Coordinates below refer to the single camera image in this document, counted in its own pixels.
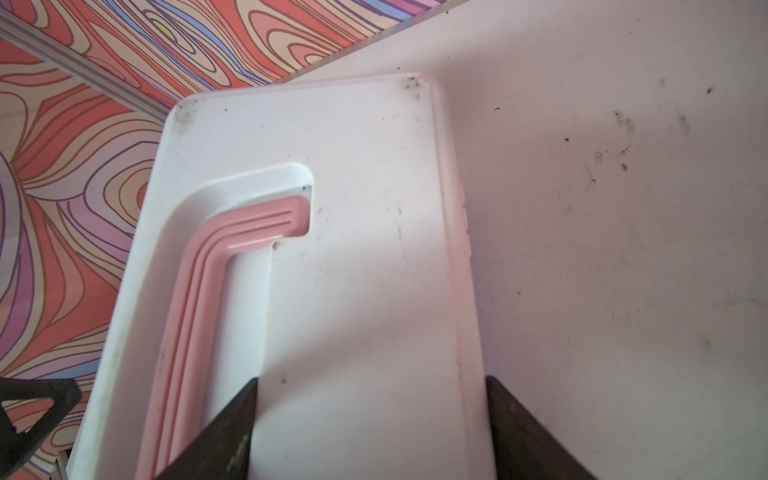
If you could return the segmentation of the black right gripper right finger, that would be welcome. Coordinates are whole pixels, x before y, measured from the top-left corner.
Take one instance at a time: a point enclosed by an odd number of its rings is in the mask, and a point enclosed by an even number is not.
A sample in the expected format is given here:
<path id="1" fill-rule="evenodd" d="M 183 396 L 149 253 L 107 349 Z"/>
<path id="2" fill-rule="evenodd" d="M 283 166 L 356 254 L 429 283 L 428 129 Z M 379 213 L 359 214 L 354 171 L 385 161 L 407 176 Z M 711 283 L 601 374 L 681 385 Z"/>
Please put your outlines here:
<path id="1" fill-rule="evenodd" d="M 485 385 L 499 479 L 595 480 L 496 377 Z"/>

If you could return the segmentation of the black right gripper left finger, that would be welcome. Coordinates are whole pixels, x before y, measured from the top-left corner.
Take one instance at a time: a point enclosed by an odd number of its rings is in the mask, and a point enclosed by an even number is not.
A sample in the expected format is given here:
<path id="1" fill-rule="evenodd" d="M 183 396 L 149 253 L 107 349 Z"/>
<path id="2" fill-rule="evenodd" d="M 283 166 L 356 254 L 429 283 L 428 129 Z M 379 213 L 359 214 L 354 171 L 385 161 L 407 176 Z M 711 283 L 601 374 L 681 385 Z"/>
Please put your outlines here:
<path id="1" fill-rule="evenodd" d="M 253 378 L 157 479 L 247 479 L 257 394 Z"/>

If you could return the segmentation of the white and blue tool box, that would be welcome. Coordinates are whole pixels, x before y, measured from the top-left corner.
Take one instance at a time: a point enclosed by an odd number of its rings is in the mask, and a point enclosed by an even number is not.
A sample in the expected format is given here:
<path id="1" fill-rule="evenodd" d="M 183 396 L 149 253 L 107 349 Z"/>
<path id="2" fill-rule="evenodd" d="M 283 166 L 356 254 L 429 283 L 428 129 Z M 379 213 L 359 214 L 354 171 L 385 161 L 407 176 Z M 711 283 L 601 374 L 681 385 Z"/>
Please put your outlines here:
<path id="1" fill-rule="evenodd" d="M 461 182 L 422 74 L 198 94 L 165 123 L 74 479 L 144 479 L 182 253 L 209 219 L 300 195 L 308 231 L 234 257 L 185 372 L 207 423 L 251 378 L 253 479 L 496 475 Z"/>

